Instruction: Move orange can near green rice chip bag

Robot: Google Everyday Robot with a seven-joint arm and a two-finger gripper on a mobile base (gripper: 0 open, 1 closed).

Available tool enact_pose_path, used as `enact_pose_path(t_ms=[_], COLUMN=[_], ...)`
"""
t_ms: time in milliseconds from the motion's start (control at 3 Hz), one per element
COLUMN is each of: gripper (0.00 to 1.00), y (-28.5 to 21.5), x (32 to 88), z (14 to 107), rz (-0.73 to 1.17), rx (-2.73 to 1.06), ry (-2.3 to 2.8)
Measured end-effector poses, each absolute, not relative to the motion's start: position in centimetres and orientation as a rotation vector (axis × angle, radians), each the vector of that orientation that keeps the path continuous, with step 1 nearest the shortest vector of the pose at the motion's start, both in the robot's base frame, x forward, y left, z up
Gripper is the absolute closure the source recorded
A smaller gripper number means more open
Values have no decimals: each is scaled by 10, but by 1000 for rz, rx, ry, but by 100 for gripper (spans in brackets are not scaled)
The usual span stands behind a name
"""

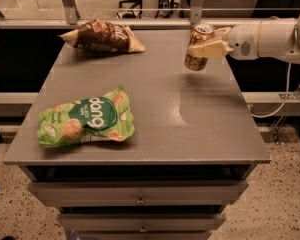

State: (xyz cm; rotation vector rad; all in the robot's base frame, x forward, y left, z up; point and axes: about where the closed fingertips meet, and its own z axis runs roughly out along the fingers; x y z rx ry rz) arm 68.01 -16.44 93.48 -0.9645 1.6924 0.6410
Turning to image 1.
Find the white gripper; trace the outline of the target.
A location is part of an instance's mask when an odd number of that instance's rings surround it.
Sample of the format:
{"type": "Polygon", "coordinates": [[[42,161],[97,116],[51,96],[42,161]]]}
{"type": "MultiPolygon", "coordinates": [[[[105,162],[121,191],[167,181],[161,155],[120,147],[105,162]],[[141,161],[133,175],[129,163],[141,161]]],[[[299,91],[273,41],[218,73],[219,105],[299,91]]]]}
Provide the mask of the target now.
{"type": "Polygon", "coordinates": [[[255,60],[258,58],[257,24],[240,24],[232,28],[215,30],[215,36],[226,41],[196,43],[189,47],[189,53],[198,58],[218,59],[229,54],[236,60],[255,60]]]}

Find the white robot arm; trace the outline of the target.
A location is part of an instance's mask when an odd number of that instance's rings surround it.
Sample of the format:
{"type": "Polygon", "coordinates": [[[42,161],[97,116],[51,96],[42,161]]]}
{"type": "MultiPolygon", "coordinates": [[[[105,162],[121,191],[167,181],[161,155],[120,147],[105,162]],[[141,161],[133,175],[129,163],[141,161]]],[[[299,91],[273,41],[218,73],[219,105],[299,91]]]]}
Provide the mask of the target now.
{"type": "Polygon", "coordinates": [[[216,36],[189,46],[192,56],[216,59],[226,55],[236,60],[275,58],[300,64],[300,16],[272,18],[215,31],[216,36]]]}

